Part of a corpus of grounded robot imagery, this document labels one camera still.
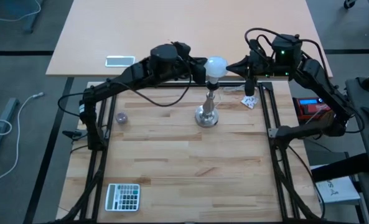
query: lamp base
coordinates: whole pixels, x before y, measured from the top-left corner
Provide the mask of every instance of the lamp base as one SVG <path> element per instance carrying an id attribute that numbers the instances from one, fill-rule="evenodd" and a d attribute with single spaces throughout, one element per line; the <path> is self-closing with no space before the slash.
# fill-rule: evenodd
<path id="1" fill-rule="evenodd" d="M 217 124 L 219 120 L 219 112 L 215 109 L 211 113 L 204 113 L 203 106 L 195 111 L 195 121 L 203 128 L 211 128 Z"/>

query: smartphone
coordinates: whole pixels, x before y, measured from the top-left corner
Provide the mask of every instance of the smartphone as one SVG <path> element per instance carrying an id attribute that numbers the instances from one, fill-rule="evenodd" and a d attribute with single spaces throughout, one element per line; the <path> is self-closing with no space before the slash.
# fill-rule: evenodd
<path id="1" fill-rule="evenodd" d="M 134 64 L 134 56 L 107 56 L 106 67 L 129 67 Z"/>

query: gray carpet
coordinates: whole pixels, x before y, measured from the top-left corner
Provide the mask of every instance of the gray carpet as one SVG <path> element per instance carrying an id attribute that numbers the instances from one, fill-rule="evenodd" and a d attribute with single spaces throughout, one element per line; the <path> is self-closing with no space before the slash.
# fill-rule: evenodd
<path id="1" fill-rule="evenodd" d="M 0 50 L 53 50 L 63 28 L 72 0 L 45 0 L 42 13 L 31 35 L 24 34 L 25 20 L 0 22 Z M 342 0 L 308 0 L 309 9 L 325 49 L 369 49 L 369 4 L 359 0 L 349 11 L 342 9 Z M 16 17 L 36 10 L 36 3 L 25 0 L 0 0 L 0 17 Z M 341 88 L 344 81 L 357 76 L 369 75 L 369 55 L 328 55 L 334 73 L 333 82 Z M 0 57 L 0 113 L 10 97 L 23 102 L 29 95 L 40 91 L 45 96 L 32 100 L 21 114 L 22 136 L 19 163 L 14 171 L 0 180 L 0 224 L 22 223 L 34 188 L 35 179 L 46 148 L 47 140 L 57 112 L 57 99 L 61 96 L 65 78 L 45 76 L 50 57 Z M 82 91 L 94 78 L 76 78 L 72 93 Z M 314 96 L 296 83 L 291 82 L 293 96 Z M 68 110 L 77 110 L 78 98 L 71 98 Z M 60 130 L 74 129 L 78 119 L 65 115 Z M 0 147 L 0 174 L 14 163 L 17 119 L 14 130 L 6 136 Z M 349 129 L 357 129 L 351 121 Z M 364 151 L 358 134 L 346 134 L 337 141 L 322 137 L 319 143 L 331 150 L 348 151 L 350 155 Z M 58 136 L 50 169 L 40 198 L 35 222 L 54 219 L 65 178 L 70 150 L 69 139 Z M 323 151 L 306 143 L 306 149 Z M 353 207 L 344 205 L 327 206 L 328 220 L 357 222 L 357 218 L 346 215 L 354 212 Z"/>

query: red device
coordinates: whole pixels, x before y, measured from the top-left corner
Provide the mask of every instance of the red device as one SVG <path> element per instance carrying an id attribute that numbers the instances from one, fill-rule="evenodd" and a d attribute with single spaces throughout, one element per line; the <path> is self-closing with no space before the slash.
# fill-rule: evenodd
<path id="1" fill-rule="evenodd" d="M 312 120 L 317 120 L 322 114 L 331 110 L 331 108 L 329 108 L 329 106 L 326 105 L 322 101 L 322 99 L 318 97 L 292 99 L 294 101 L 297 118 L 301 123 L 307 122 L 310 118 L 313 117 L 313 115 L 315 116 Z"/>

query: black metal frame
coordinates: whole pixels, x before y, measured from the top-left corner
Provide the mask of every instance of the black metal frame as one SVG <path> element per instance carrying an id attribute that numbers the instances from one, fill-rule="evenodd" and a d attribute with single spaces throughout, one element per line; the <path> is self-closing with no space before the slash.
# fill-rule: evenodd
<path id="1" fill-rule="evenodd" d="M 238 85 L 243 85 L 243 84 L 244 84 L 244 82 L 242 82 L 242 81 L 220 82 L 220 86 L 238 86 Z M 169 87 L 175 88 L 175 87 L 185 87 L 187 85 L 188 85 L 188 82 L 168 82 L 168 83 L 160 85 L 159 87 L 160 88 L 169 88 Z M 196 85 L 194 83 L 191 83 L 190 86 L 199 87 L 200 85 Z M 273 111 L 274 123 L 275 123 L 276 127 L 279 127 L 281 125 L 281 122 L 279 120 L 279 114 L 278 114 L 278 109 L 277 109 L 277 105 L 276 105 L 276 100 L 275 100 L 275 96 L 274 96 L 274 90 L 273 90 L 272 83 L 271 82 L 258 83 L 258 88 L 259 88 L 259 97 L 260 97 L 260 101 L 261 101 L 262 108 L 263 108 L 263 115 L 264 115 L 264 121 L 265 121 L 265 125 L 266 125 L 266 131 L 269 128 L 272 128 L 272 127 L 271 127 L 270 118 L 269 118 L 266 95 L 264 94 L 265 90 L 267 90 L 268 93 L 269 93 L 269 99 L 271 101 L 271 108 L 272 108 L 272 111 Z M 108 115 L 107 131 L 105 133 L 105 139 L 106 139 L 106 142 L 107 142 L 107 146 L 108 146 L 109 140 L 110 140 L 115 103 L 116 103 L 116 96 L 112 97 L 111 104 L 110 104 L 110 112 L 109 112 L 109 115 Z M 102 101 L 102 103 L 101 103 L 101 108 L 100 108 L 99 117 L 98 117 L 98 125 L 99 126 L 101 126 L 103 124 L 105 106 L 106 106 L 106 100 Z M 292 177 L 291 177 L 291 170 L 290 170 L 289 161 L 288 161 L 288 158 L 287 158 L 286 151 L 282 150 L 282 149 L 279 149 L 276 146 L 274 146 L 271 138 L 269 138 L 268 141 L 269 141 L 269 146 L 270 146 L 270 153 L 271 153 L 273 167 L 280 169 L 279 164 L 278 164 L 278 157 L 277 157 L 277 154 L 276 154 L 276 151 L 280 150 L 287 184 L 289 183 L 289 185 L 293 187 L 293 182 L 292 182 Z M 98 152 L 92 151 L 92 153 L 91 153 L 89 170 L 88 170 L 88 175 L 87 175 L 87 178 L 86 178 L 86 187 L 85 187 L 83 195 L 79 199 L 79 201 L 80 200 L 85 200 L 85 201 L 84 202 L 79 202 L 79 201 L 77 202 L 77 204 L 79 203 L 80 208 L 73 207 L 73 209 L 77 210 L 76 213 L 74 214 L 74 216 L 70 217 L 68 220 L 67 219 L 66 220 L 64 220 L 64 219 L 56 220 L 56 221 L 54 221 L 54 223 L 64 223 L 64 224 L 69 224 L 69 223 L 71 223 L 71 224 L 74 224 L 74 223 L 107 224 L 107 223 L 98 223 L 97 218 L 98 218 L 98 211 L 99 211 L 99 207 L 100 207 L 101 188 L 102 188 L 102 184 L 103 184 L 104 170 L 105 170 L 105 167 L 106 167 L 106 157 L 107 157 L 107 153 L 108 153 L 108 147 L 105 151 L 101 151 L 100 153 L 101 153 L 100 166 L 99 166 L 98 172 L 96 172 L 96 174 L 94 174 L 94 171 L 95 171 L 94 168 L 95 168 L 96 157 L 97 157 Z M 282 222 L 257 222 L 257 223 L 293 223 L 293 224 L 295 224 L 295 223 L 337 223 L 337 222 L 329 222 L 329 221 L 323 221 L 323 220 L 301 219 L 299 209 L 298 209 L 299 205 L 296 203 L 296 201 L 291 196 L 290 196 L 290 201 L 291 201 L 291 208 L 292 208 L 293 218 L 289 218 L 288 213 L 287 213 L 287 205 L 286 205 L 286 201 L 285 201 L 285 196 L 284 196 L 283 182 L 280 180 L 280 178 L 279 178 L 280 174 L 276 172 L 276 169 L 273 169 L 273 171 L 274 171 L 274 177 L 275 177 L 275 182 L 276 182 L 276 189 L 277 189 L 277 192 L 278 192 L 278 202 L 279 202 L 279 207 L 280 207 L 281 216 L 283 218 L 283 221 Z M 96 184 L 94 184 L 94 181 L 92 182 L 92 180 L 95 179 L 95 176 L 97 176 L 96 177 L 97 178 Z M 94 204 L 93 204 L 93 211 L 91 213 L 91 218 L 87 218 L 86 214 L 87 214 L 87 210 L 88 210 L 88 199 L 89 199 L 90 192 L 93 191 L 94 186 L 96 187 L 96 193 L 95 193 L 95 200 L 94 200 Z M 80 210 L 79 220 L 73 220 L 73 218 L 75 218 L 75 216 L 77 215 L 79 210 Z"/>

